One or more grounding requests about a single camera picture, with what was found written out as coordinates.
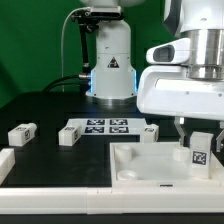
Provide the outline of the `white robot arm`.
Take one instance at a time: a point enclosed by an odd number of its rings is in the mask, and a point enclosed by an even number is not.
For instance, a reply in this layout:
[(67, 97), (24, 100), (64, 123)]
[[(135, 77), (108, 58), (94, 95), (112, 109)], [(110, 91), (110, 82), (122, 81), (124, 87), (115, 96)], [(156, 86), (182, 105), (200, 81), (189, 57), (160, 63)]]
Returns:
[(80, 1), (86, 24), (99, 26), (89, 98), (135, 97), (142, 113), (224, 121), (224, 0), (165, 0), (163, 22), (176, 39), (147, 50), (140, 77), (121, 9), (144, 0)]

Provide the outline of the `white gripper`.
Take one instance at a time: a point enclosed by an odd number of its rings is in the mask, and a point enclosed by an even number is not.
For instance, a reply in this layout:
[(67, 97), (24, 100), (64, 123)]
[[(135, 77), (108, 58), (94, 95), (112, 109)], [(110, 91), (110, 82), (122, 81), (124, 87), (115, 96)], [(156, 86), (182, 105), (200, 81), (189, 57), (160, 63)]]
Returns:
[(141, 74), (137, 107), (141, 113), (174, 116), (174, 125), (184, 145), (184, 118), (219, 120), (221, 132), (216, 152), (224, 139), (224, 81), (188, 78), (183, 63), (190, 58), (189, 38), (181, 38), (147, 50), (150, 63)]

